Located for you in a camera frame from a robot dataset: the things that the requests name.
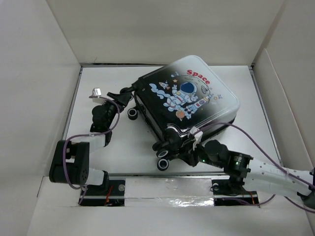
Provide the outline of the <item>black suitcase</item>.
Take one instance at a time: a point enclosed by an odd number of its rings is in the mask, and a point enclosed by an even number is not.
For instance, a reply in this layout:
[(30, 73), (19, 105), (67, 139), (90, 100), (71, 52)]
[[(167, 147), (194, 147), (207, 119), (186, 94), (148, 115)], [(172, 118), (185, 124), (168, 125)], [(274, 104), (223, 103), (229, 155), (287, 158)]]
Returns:
[(139, 77), (128, 89), (136, 104), (128, 116), (141, 114), (155, 134), (152, 148), (160, 171), (192, 148), (193, 126), (203, 131), (201, 144), (232, 123), (240, 108), (235, 93), (195, 55)]

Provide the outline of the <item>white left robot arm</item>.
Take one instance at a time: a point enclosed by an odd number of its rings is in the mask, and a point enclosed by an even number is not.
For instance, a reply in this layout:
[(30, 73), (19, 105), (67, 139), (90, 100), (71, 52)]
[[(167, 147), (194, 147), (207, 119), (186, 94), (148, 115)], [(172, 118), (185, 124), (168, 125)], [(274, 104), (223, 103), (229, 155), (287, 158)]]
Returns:
[(121, 112), (128, 105), (133, 95), (126, 88), (119, 94), (108, 93), (107, 98), (95, 92), (90, 98), (98, 103), (92, 109), (92, 124), (87, 134), (78, 134), (57, 142), (49, 179), (54, 183), (65, 183), (73, 189), (92, 185), (93, 190), (104, 195), (109, 191), (106, 172), (90, 170), (90, 154), (106, 147), (117, 126)]

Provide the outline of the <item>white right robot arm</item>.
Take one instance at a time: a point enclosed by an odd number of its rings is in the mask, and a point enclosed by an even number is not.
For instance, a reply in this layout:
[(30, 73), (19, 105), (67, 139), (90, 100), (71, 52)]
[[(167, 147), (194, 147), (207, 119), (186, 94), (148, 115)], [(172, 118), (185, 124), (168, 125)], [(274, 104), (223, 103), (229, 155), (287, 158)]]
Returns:
[(190, 166), (198, 163), (223, 170), (229, 179), (219, 185), (223, 193), (236, 194), (243, 190), (262, 191), (301, 201), (315, 207), (315, 173), (293, 169), (281, 170), (278, 166), (260, 161), (250, 155), (230, 151), (217, 140), (191, 148), (180, 158)]

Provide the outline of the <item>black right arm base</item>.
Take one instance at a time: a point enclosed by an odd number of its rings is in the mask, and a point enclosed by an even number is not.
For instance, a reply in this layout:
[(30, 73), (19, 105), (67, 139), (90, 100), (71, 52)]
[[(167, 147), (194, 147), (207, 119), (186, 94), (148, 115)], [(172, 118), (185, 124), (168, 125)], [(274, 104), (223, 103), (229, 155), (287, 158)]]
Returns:
[(232, 183), (230, 179), (213, 179), (210, 191), (213, 193), (214, 206), (249, 206), (259, 203), (256, 191), (247, 191), (243, 186)]

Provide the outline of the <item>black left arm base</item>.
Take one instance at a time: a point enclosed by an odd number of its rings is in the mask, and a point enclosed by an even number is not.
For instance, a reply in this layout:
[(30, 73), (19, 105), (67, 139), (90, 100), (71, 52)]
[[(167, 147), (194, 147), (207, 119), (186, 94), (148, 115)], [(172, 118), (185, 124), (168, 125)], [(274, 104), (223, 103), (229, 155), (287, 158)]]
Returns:
[(88, 185), (84, 195), (81, 191), (78, 205), (83, 207), (123, 207), (125, 205), (125, 180), (110, 179), (101, 186)]

